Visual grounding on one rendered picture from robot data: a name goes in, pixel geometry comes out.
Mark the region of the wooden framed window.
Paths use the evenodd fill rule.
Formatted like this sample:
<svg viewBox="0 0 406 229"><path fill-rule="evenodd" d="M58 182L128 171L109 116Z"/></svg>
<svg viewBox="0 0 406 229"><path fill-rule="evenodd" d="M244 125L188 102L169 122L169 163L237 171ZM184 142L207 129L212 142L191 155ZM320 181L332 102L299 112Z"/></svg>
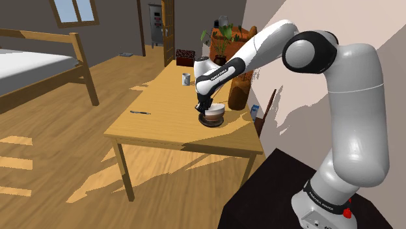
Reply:
<svg viewBox="0 0 406 229"><path fill-rule="evenodd" d="M49 0L60 29L99 25L95 0Z"/></svg>

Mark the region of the white and brown bowl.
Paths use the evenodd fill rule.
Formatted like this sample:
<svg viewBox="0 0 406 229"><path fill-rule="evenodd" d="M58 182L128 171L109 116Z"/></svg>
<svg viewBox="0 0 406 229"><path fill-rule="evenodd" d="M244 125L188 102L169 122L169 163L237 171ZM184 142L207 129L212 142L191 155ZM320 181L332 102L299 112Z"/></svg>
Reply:
<svg viewBox="0 0 406 229"><path fill-rule="evenodd" d="M220 120L225 112L225 104L213 103L210 108L205 111L204 119L208 121Z"/></svg>

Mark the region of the dark brown stick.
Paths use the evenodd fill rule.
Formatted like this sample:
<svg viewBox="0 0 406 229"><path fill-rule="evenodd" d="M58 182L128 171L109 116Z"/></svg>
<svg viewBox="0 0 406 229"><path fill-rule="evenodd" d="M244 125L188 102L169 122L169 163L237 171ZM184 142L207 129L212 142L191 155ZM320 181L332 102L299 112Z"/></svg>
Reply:
<svg viewBox="0 0 406 229"><path fill-rule="evenodd" d="M270 110L270 108L271 108L271 105L272 105L273 101L274 101L276 92L277 92L277 90L274 89L274 91L273 91L273 93L272 93L272 95L271 95L271 98L270 98L270 100L269 100L269 103L268 103L268 105L267 105L267 108L266 108L266 110L265 110L265 112L264 112L264 116L263 116L262 118L256 117L256 119L255 119L255 121L254 121L254 126L255 126L255 128L256 128L256 132L257 132L257 135L258 135L259 137L260 137L260 135L261 135L262 128L263 128L263 126L264 126L264 123L265 123L265 119L266 119L266 117L267 117L267 114L268 114L268 112L269 112L269 110Z"/></svg>

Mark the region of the dark robot stand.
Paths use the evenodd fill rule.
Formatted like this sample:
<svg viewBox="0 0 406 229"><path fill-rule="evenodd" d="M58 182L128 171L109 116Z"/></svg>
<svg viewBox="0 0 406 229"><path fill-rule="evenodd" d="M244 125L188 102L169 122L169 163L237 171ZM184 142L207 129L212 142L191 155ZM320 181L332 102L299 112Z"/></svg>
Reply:
<svg viewBox="0 0 406 229"><path fill-rule="evenodd" d="M393 229L358 195L379 185L388 153L333 147L318 170L275 149L224 205L218 229Z"/></svg>

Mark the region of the grey wall cabinet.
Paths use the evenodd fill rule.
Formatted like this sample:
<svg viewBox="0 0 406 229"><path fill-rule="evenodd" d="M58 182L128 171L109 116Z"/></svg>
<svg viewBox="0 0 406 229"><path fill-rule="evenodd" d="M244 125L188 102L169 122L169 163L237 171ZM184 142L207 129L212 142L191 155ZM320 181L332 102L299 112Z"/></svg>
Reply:
<svg viewBox="0 0 406 229"><path fill-rule="evenodd" d="M162 6L157 4L148 4L149 13L150 13L150 32L152 47L157 46L158 44L163 44L163 15L162 15Z"/></svg>

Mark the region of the dark red box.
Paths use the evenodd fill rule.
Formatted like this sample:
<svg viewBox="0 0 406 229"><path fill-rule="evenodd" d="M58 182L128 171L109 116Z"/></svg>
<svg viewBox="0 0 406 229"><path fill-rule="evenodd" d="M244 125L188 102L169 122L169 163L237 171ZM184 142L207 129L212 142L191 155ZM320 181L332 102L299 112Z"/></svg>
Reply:
<svg viewBox="0 0 406 229"><path fill-rule="evenodd" d="M177 49L176 50L176 65L193 67L195 62L195 51Z"/></svg>

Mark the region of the green potted plant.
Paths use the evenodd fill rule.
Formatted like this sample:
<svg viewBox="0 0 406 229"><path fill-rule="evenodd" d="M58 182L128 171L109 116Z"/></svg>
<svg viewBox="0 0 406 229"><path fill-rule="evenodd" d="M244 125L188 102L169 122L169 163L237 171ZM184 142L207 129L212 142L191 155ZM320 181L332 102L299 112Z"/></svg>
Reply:
<svg viewBox="0 0 406 229"><path fill-rule="evenodd" d="M232 24L219 26L212 29L211 33L204 30L200 40L210 47L208 57L217 65L222 66L237 52L246 42L248 31L240 25L233 27Z"/></svg>

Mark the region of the wooden door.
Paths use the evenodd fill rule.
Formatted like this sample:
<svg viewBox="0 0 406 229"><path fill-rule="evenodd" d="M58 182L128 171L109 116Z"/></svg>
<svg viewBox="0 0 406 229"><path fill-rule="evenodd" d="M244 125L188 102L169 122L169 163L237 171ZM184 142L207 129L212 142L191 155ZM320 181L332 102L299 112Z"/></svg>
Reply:
<svg viewBox="0 0 406 229"><path fill-rule="evenodd" d="M174 50L174 0L161 0L164 67L175 58Z"/></svg>

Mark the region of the wooden table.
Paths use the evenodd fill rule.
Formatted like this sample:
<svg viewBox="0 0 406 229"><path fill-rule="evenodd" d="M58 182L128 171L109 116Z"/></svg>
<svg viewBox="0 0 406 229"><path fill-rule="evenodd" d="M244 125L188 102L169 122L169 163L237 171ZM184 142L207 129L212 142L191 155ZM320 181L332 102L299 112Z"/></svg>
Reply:
<svg viewBox="0 0 406 229"><path fill-rule="evenodd" d="M122 149L125 144L247 158L244 182L255 159L264 153L249 108L233 111L227 107L221 126L203 126L195 110L195 88L182 85L183 73L191 74L193 69L171 62L104 132L113 145L130 202L135 196Z"/></svg>

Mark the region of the wooden bed with white mattress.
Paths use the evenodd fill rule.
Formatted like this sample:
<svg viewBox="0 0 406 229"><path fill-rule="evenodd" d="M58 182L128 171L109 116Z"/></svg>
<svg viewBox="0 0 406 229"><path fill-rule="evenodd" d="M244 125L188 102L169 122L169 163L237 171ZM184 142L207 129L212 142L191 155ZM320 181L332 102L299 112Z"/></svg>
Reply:
<svg viewBox="0 0 406 229"><path fill-rule="evenodd" d="M0 36L66 43L75 51L70 57L0 47L0 114L67 83L86 85L92 105L100 104L78 33L0 29Z"/></svg>

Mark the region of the dark round plate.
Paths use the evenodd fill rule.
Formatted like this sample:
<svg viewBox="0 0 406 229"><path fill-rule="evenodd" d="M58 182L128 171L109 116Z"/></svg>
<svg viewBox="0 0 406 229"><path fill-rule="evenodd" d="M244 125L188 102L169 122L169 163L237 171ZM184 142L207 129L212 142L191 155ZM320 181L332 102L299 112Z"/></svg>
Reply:
<svg viewBox="0 0 406 229"><path fill-rule="evenodd" d="M214 121L206 120L206 119L204 118L204 115L203 115L203 114L199 114L198 120L199 120L199 122L200 122L203 126L206 126L206 127L209 127L209 128L216 128L216 127L219 127L219 126L221 126L221 125L223 124L223 122L224 122L224 118L223 118L223 117L221 117L221 118L218 119L218 120L214 120Z"/></svg>

